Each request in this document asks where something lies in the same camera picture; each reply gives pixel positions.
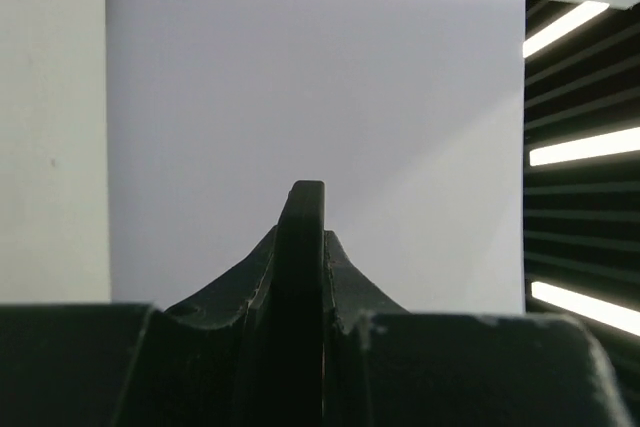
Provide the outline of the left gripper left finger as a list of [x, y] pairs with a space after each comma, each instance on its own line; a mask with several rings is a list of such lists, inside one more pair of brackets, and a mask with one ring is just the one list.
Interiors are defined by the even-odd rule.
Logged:
[[244, 323], [272, 257], [249, 255], [168, 309], [34, 304], [1, 309], [5, 426], [224, 426]]

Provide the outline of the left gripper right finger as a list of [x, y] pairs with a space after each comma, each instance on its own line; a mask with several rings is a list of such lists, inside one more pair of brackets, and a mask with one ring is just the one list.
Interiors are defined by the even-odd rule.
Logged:
[[327, 426], [626, 426], [613, 366], [576, 320], [412, 313], [325, 235]]

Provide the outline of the black smartphone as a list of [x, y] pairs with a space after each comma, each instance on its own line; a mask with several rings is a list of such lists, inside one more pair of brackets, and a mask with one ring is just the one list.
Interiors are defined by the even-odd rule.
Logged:
[[278, 426], [322, 423], [324, 207], [323, 182], [297, 181], [277, 225], [269, 349]]

